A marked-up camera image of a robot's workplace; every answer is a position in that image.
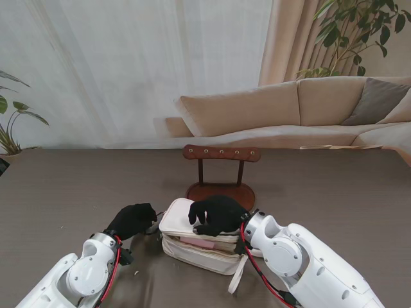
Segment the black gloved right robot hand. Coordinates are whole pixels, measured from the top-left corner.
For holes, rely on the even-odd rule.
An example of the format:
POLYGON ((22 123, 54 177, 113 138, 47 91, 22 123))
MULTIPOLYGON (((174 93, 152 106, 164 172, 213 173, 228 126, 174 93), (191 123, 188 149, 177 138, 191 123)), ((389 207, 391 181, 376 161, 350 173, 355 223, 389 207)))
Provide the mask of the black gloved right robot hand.
POLYGON ((191 225, 200 222, 194 229, 199 235, 216 237, 222 232, 237 231, 242 218, 249 215, 235 199, 228 196, 211 196, 202 201, 194 201, 190 205, 188 219, 191 225))

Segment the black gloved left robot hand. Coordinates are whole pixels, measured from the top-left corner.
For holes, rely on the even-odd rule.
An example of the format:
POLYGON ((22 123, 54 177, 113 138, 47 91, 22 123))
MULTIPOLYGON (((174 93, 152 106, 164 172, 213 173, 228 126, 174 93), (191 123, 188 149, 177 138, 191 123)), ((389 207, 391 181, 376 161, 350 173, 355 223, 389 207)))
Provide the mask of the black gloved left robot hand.
POLYGON ((125 241, 144 233, 153 222, 157 222, 157 214, 149 203, 128 205, 116 214, 103 232, 125 241))

